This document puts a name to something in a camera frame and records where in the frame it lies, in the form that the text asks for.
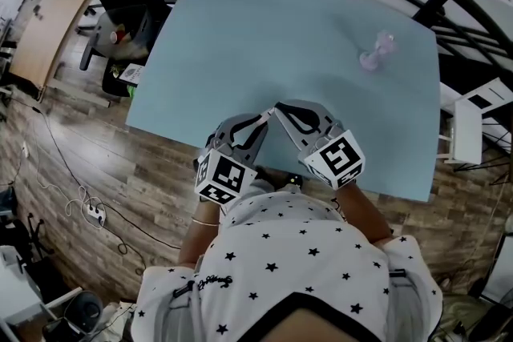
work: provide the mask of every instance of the wooden floor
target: wooden floor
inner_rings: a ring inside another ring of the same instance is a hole
[[[74,38],[64,56],[66,64],[56,77],[110,97],[101,91],[104,60],[91,61],[87,72],[78,69],[86,42],[84,37]],[[34,104],[21,93],[16,97]],[[194,147],[125,126],[129,99],[114,101],[111,108],[103,109],[49,91],[36,106],[46,114],[69,167],[91,196],[98,196],[156,238],[180,245],[197,202],[193,192]],[[136,298],[141,280],[136,270],[143,268],[141,258],[131,249],[120,255],[119,239],[107,230],[89,226],[77,203],[71,205],[72,215],[68,217],[67,200],[56,188],[42,189],[36,181],[39,169],[43,186],[56,184],[69,199],[79,197],[78,185],[60,159],[42,116],[16,102],[10,104],[7,114],[7,123],[0,123],[0,183],[13,178],[23,140],[30,150],[15,183],[23,220],[29,212],[45,220],[43,242],[55,249],[53,259],[71,286],[91,289],[106,302]],[[435,278],[450,277],[453,290],[465,292],[468,284],[487,272],[510,213],[511,185],[488,186],[504,171],[455,174],[451,167],[438,163],[429,203],[367,194],[395,235],[417,237]],[[501,187],[502,200],[490,220]],[[313,181],[307,182],[305,192],[320,199],[332,197],[321,183]],[[176,262],[177,250],[148,238],[108,209],[106,227],[138,251],[146,266]],[[469,257],[471,261],[459,269]]]

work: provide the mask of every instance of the white box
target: white box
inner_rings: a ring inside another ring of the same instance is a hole
[[[304,161],[312,174],[335,190],[360,175],[364,171],[365,163],[366,157],[349,130],[306,157]]]
[[[194,192],[225,205],[240,198],[256,176],[256,171],[211,149],[198,167]]]

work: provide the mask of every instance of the wooden tabletop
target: wooden tabletop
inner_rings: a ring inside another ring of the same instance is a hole
[[[91,0],[42,0],[18,43],[10,73],[42,89],[53,77],[61,53]]]

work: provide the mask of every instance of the bracelet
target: bracelet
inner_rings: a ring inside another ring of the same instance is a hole
[[[219,227],[219,223],[204,223],[203,221],[199,221],[198,219],[192,217],[193,223],[198,223],[199,225],[206,225],[207,227]]]

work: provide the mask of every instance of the light blue tabletop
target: light blue tabletop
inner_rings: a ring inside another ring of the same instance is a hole
[[[398,51],[358,61],[378,32]],[[427,201],[439,127],[434,33],[374,0],[178,0],[147,61],[132,127],[204,147],[219,123],[285,99],[323,104],[366,155],[365,190]],[[309,173],[271,121],[257,164]]]

